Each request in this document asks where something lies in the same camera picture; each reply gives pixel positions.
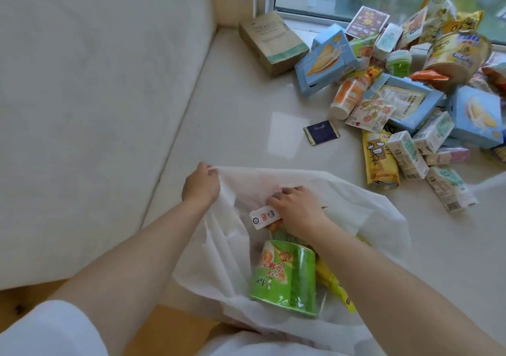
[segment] barcode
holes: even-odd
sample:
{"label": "barcode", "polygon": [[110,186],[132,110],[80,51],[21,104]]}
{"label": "barcode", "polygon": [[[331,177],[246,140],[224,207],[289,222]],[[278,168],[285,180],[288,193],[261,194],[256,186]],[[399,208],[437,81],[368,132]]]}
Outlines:
{"label": "barcode", "polygon": [[446,204],[445,207],[448,210],[448,212],[453,212],[460,209],[460,204],[458,201],[454,201],[450,204]]}

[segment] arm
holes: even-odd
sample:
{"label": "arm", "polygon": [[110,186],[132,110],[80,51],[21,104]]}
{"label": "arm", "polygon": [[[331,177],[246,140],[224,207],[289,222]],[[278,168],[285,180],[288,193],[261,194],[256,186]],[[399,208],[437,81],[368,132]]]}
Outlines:
{"label": "arm", "polygon": [[289,233],[313,245],[388,355],[506,353],[418,277],[332,223],[306,188],[284,189],[267,203],[280,213]]}
{"label": "arm", "polygon": [[186,179],[180,204],[92,262],[50,299],[77,306],[95,325],[109,354],[121,354],[155,307],[219,193],[218,174],[201,162]]}

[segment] white plastic bag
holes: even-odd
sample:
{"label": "white plastic bag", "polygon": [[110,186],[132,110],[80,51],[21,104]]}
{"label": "white plastic bag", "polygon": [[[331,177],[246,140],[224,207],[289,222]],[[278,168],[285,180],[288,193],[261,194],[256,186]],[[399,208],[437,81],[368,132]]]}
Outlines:
{"label": "white plastic bag", "polygon": [[[357,314],[326,294],[318,319],[248,298],[251,273],[268,231],[256,230],[249,213],[265,205],[282,187],[303,185],[313,191],[325,214],[351,234],[360,234],[396,263],[404,266],[410,247],[406,219],[382,195],[369,192],[327,172],[219,167],[221,192],[184,250],[174,279],[193,293],[220,301],[223,312],[261,332],[282,331],[308,344],[348,355],[372,338]],[[317,293],[320,303],[322,294]]]}

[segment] hand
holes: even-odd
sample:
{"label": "hand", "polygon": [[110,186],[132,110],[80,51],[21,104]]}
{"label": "hand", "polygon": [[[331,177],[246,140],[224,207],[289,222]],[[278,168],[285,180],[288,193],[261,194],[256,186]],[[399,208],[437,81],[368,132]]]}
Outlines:
{"label": "hand", "polygon": [[275,193],[267,199],[267,204],[279,212],[288,233],[309,244],[319,229],[332,224],[314,193],[306,187],[283,188],[282,193]]}
{"label": "hand", "polygon": [[210,167],[212,166],[201,161],[195,172],[186,178],[181,194],[183,201],[194,201],[206,208],[216,201],[220,194],[220,180],[218,172],[210,171]]}

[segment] white countertop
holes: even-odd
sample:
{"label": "white countertop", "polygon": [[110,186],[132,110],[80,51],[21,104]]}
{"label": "white countertop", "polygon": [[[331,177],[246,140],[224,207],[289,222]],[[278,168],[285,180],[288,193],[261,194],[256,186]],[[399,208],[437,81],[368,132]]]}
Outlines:
{"label": "white countertop", "polygon": [[[306,42],[310,33],[304,35]],[[365,186],[361,131],[339,125],[341,138],[310,146],[303,127],[327,119],[337,90],[310,98],[297,91],[294,71],[270,79],[237,31],[221,29],[211,47],[169,155],[145,225],[181,199],[185,178],[199,161],[215,166],[327,171]],[[383,193],[409,222],[409,269],[506,344],[506,172],[473,152],[453,166],[480,201],[449,214],[421,180],[402,178]],[[219,307],[171,282],[162,304],[215,315]]]}

